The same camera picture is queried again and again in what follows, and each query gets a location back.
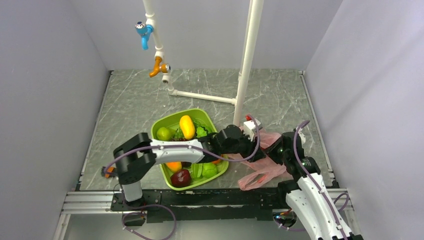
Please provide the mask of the pink plastic bag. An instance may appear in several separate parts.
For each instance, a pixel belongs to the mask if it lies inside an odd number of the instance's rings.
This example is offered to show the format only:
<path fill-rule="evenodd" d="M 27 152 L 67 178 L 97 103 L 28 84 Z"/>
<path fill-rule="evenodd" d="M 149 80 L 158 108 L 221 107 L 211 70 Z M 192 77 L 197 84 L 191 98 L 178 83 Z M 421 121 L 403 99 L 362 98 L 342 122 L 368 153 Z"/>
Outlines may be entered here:
<path fill-rule="evenodd" d="M 260 147 L 265 149 L 276 142 L 281 136 L 281 133 L 261 130 L 259 135 Z M 233 160 L 242 159 L 240 154 L 229 154 L 228 157 Z M 293 180 L 293 177 L 288 173 L 287 168 L 284 165 L 275 163 L 268 156 L 255 162 L 241 161 L 238 163 L 242 163 L 253 170 L 253 173 L 249 173 L 238 180 L 238 186 L 242 191 L 249 191 L 264 187 L 264 185 L 271 180 L 278 180 L 277 182 Z"/>

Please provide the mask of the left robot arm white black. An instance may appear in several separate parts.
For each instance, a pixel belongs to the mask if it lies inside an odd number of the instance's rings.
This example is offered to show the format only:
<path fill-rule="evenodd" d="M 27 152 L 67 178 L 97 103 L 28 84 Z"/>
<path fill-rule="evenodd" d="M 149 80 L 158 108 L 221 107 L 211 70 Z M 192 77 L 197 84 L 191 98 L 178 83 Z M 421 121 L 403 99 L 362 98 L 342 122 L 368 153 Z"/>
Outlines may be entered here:
<path fill-rule="evenodd" d="M 266 156 L 256 135 L 250 136 L 232 124 L 219 132 L 188 141 L 161 141 L 141 132 L 113 151 L 118 182 L 124 194 L 123 202 L 131 210 L 143 205 L 141 179 L 155 165 L 177 161 L 211 163 L 229 154 L 239 154 L 243 161 L 249 162 Z"/>

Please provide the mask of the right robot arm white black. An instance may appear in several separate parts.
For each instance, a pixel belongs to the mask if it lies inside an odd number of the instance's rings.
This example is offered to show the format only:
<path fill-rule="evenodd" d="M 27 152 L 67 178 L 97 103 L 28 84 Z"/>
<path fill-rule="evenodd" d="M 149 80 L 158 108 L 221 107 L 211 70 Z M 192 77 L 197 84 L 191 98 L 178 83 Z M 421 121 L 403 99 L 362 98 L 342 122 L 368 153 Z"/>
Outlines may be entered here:
<path fill-rule="evenodd" d="M 267 155 L 283 164 L 292 180 L 278 184 L 276 203 L 290 207 L 312 240 L 361 240 L 343 220 L 328 193 L 315 159 L 305 156 L 297 132 L 285 132 L 270 147 Z"/>

